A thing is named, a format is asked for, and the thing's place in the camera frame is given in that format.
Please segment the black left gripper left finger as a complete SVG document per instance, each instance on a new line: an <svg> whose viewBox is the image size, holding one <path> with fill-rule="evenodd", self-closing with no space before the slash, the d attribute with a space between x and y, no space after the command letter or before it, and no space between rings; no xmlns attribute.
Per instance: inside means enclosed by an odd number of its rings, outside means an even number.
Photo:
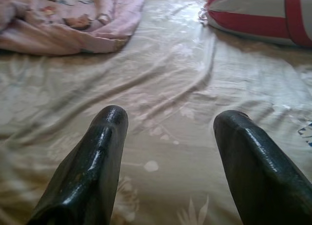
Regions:
<svg viewBox="0 0 312 225"><path fill-rule="evenodd" d="M110 105L54 172L29 225L108 225L128 128L126 111Z"/></svg>

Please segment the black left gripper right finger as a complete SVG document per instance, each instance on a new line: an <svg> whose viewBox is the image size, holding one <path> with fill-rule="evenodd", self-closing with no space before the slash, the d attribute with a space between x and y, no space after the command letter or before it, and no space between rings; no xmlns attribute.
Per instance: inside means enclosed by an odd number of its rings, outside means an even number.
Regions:
<svg viewBox="0 0 312 225"><path fill-rule="evenodd" d="M262 128L236 110L218 114L213 128L243 224L311 224L311 183Z"/></svg>

